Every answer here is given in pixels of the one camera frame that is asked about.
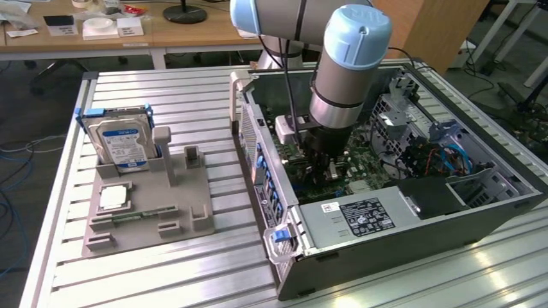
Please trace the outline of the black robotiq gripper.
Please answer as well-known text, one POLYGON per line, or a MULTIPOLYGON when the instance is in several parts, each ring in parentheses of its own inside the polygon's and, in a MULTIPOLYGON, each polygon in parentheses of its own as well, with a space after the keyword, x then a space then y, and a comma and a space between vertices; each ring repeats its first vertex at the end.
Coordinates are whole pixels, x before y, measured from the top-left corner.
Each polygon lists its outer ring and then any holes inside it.
POLYGON ((316 156, 336 157, 344 152, 351 137, 351 128, 334 129, 326 126, 311 128, 306 132, 304 154, 307 158, 316 156))

